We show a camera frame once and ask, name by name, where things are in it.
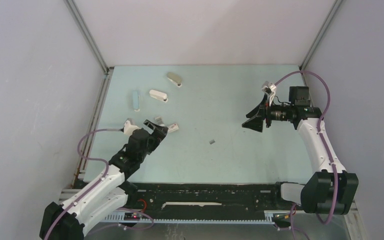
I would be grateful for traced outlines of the light blue stapler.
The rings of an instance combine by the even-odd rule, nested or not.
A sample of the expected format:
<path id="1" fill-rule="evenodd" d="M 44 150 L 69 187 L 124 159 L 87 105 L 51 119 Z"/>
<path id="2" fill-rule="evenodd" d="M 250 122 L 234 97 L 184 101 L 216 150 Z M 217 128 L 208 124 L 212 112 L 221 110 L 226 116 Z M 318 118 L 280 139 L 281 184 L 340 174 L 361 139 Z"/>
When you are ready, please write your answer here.
<path id="1" fill-rule="evenodd" d="M 140 92 L 138 90 L 132 92 L 132 107 L 135 112 L 139 112 L 141 109 Z"/>

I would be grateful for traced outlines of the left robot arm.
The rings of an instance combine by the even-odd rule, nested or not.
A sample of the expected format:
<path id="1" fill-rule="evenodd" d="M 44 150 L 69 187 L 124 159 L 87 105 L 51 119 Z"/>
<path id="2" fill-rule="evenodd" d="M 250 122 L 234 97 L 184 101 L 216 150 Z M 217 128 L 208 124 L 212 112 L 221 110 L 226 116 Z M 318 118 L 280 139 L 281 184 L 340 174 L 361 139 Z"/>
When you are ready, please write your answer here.
<path id="1" fill-rule="evenodd" d="M 128 137 L 127 143 L 109 161 L 101 159 L 104 169 L 78 193 L 62 203 L 51 202 L 44 210 L 39 237 L 42 240 L 83 240 L 107 215 L 138 202 L 137 188 L 131 177 L 164 138 L 169 129 L 149 120 L 146 129 L 131 119 L 118 129 Z"/>

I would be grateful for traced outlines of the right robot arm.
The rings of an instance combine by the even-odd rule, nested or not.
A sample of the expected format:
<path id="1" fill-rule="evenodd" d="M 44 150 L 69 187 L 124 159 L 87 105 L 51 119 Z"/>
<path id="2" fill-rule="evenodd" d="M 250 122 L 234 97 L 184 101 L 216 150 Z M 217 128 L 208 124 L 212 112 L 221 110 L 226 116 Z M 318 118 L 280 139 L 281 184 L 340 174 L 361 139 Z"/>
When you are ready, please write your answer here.
<path id="1" fill-rule="evenodd" d="M 275 208 L 284 209 L 293 202 L 310 214 L 346 215 L 350 211 L 359 179 L 355 173 L 349 173 L 335 155 L 322 112 L 311 106 L 308 96 L 290 95 L 288 103 L 272 105 L 264 96 L 246 118 L 241 126 L 256 132 L 269 128 L 273 121 L 292 123 L 309 156 L 312 177 L 306 184 L 280 183 L 280 190 L 270 196 Z"/>

